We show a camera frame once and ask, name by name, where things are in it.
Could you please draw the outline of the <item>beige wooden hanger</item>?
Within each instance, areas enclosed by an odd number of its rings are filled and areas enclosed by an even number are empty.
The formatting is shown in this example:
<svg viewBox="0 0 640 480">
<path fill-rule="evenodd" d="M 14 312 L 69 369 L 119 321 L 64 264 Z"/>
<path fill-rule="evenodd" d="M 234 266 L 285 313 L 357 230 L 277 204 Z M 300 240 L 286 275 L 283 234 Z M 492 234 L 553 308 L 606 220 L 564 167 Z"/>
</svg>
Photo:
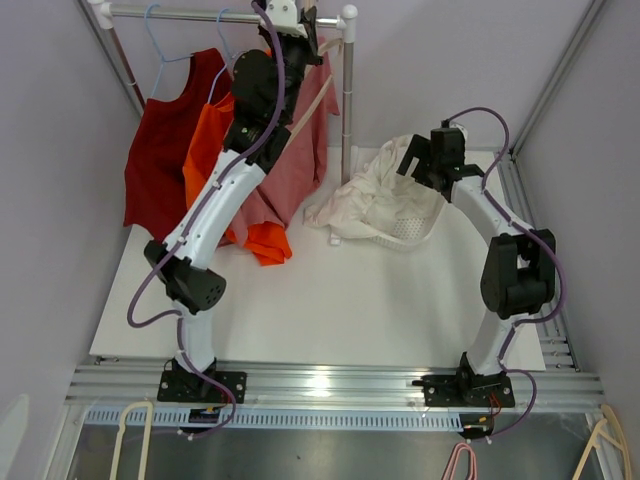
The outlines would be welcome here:
<svg viewBox="0 0 640 480">
<path fill-rule="evenodd" d="M 334 38 L 334 39 L 331 39 L 329 41 L 323 42 L 319 46 L 318 54 L 319 54 L 319 56 L 321 58 L 324 58 L 324 56 L 328 52 L 330 52 L 331 50 L 334 50 L 334 49 L 336 49 L 337 52 L 339 54 L 341 54 L 342 51 L 343 51 L 343 48 L 344 48 L 344 41 L 341 38 Z M 311 117 L 314 114 L 314 112 L 316 111 L 317 107 L 320 105 L 321 101 L 326 96 L 326 93 L 328 92 L 329 87 L 331 86 L 332 82 L 333 82 L 333 74 L 330 73 L 327 76 L 327 78 L 325 79 L 325 81 L 322 84 L 322 86 L 319 89 L 319 91 L 317 92 L 316 96 L 314 97 L 314 99 L 312 100 L 310 105 L 308 106 L 307 110 L 301 116 L 299 121 L 294 125 L 293 129 L 291 130 L 291 134 L 290 134 L 288 143 L 291 143 L 298 136 L 298 134 L 305 127 L 307 122 L 311 119 Z"/>
</svg>

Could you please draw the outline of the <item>white t shirt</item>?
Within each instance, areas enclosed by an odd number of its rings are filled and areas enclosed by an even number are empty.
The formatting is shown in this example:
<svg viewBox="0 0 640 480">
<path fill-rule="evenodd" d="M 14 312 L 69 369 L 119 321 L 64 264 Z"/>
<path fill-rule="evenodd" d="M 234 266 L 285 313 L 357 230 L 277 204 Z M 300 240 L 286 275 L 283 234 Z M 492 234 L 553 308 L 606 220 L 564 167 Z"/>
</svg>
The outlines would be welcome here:
<svg viewBox="0 0 640 480">
<path fill-rule="evenodd" d="M 377 155 L 322 204 L 308 206 L 307 227 L 344 239 L 368 239 L 405 251 L 426 241 L 444 212 L 444 198 L 397 173 L 412 137 L 387 141 Z"/>
</svg>

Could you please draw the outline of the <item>pink t shirt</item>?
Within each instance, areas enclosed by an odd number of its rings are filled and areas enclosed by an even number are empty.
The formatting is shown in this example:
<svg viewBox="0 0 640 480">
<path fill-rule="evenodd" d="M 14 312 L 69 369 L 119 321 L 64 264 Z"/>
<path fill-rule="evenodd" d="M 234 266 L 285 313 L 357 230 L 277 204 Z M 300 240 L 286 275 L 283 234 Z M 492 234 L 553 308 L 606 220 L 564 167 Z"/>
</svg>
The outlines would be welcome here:
<svg viewBox="0 0 640 480">
<path fill-rule="evenodd" d="M 309 67 L 305 73 L 294 114 L 294 125 L 307 110 L 327 76 L 332 73 L 328 52 L 320 66 Z M 340 113 L 333 82 L 326 96 L 298 136 L 285 147 L 276 165 L 256 188 L 283 222 L 285 231 L 304 200 L 322 184 L 328 168 L 329 117 Z"/>
</svg>

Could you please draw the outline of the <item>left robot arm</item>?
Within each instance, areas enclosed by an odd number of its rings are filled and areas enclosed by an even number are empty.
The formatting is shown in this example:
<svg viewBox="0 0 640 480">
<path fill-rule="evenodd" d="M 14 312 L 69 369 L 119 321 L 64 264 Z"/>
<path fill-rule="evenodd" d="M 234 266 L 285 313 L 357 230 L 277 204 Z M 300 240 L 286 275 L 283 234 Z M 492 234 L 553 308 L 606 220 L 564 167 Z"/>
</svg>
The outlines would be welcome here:
<svg viewBox="0 0 640 480">
<path fill-rule="evenodd" d="M 233 120 L 203 190 L 174 231 L 163 241 L 149 241 L 144 249 L 178 318 L 178 351 L 158 391 L 164 402 L 236 399 L 216 378 L 213 309 L 226 281 L 209 265 L 234 216 L 276 165 L 291 137 L 288 127 L 307 68 L 323 62 L 312 25 L 299 25 L 295 33 L 280 27 L 260 33 L 271 50 L 250 50 L 234 65 Z"/>
</svg>

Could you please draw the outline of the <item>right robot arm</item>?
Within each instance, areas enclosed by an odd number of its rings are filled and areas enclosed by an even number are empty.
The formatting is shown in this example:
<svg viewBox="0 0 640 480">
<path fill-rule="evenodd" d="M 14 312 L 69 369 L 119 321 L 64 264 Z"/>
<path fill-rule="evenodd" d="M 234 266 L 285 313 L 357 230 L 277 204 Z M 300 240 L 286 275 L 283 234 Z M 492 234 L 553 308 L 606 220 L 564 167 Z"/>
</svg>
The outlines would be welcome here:
<svg viewBox="0 0 640 480">
<path fill-rule="evenodd" d="M 555 294 L 555 237 L 548 230 L 520 224 L 514 212 L 486 187 L 487 175 L 465 161 L 465 138 L 457 128 L 414 134 L 398 174 L 438 192 L 461 211 L 488 251 L 479 282 L 485 314 L 472 346 L 452 375 L 419 380 L 429 406 L 486 406 L 495 396 L 515 404 L 505 365 L 520 326 L 550 303 Z"/>
</svg>

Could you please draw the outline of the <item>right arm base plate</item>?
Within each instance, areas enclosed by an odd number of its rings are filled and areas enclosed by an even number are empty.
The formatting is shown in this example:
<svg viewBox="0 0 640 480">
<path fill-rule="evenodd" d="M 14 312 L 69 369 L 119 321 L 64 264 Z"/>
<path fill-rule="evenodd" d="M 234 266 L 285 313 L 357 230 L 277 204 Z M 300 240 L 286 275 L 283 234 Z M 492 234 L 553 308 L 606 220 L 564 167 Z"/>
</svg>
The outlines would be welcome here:
<svg viewBox="0 0 640 480">
<path fill-rule="evenodd" d="M 515 406 L 511 380 L 504 373 L 486 376 L 464 372 L 428 374 L 414 379 L 411 385 L 422 390 L 428 407 L 489 408 L 492 399 L 503 408 Z"/>
</svg>

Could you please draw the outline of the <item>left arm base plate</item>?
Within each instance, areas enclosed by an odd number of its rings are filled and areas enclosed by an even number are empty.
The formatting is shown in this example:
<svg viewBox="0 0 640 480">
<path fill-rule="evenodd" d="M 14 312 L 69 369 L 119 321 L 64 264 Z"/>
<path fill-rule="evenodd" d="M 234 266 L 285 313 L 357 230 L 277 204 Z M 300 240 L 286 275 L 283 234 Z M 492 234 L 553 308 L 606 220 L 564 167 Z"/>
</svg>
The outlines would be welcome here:
<svg viewBox="0 0 640 480">
<path fill-rule="evenodd" d="M 247 374 L 240 371 L 219 371 L 214 380 L 226 387 L 238 404 L 244 402 Z M 231 398 L 227 393 L 184 370 L 166 370 L 162 373 L 157 400 L 165 403 L 224 403 Z"/>
</svg>

